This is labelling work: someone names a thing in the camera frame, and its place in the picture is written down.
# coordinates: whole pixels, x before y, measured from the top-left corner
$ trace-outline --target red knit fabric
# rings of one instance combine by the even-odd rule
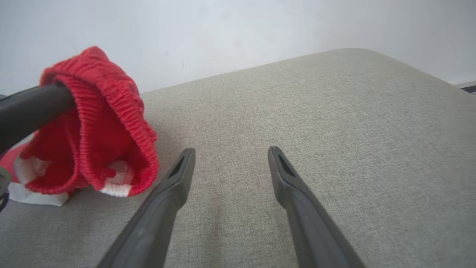
[[[154,181],[159,161],[156,133],[144,120],[144,104],[134,81],[98,47],[47,68],[40,86],[63,83],[76,107],[42,127],[21,158],[51,161],[46,173],[26,184],[43,194],[68,192],[91,184],[100,191],[123,161],[133,174],[128,196]]]

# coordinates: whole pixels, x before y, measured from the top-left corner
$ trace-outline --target white wall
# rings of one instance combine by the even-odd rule
[[[97,45],[142,92],[334,48],[476,80],[475,0],[2,0],[0,92]]]

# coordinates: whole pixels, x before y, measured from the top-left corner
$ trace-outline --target red ribbed trim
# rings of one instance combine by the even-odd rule
[[[115,174],[108,166],[122,160],[134,170],[129,196],[148,188],[159,168],[154,147],[157,136],[144,120],[144,104],[134,81],[98,47],[46,69],[40,84],[58,81],[71,90],[77,107],[78,117],[64,124],[73,144],[73,174],[80,171],[96,190],[101,190],[107,177]],[[75,180],[77,185],[84,185],[80,179]],[[36,185],[38,181],[29,187],[44,193],[48,186]],[[71,190],[73,184],[54,191]]]

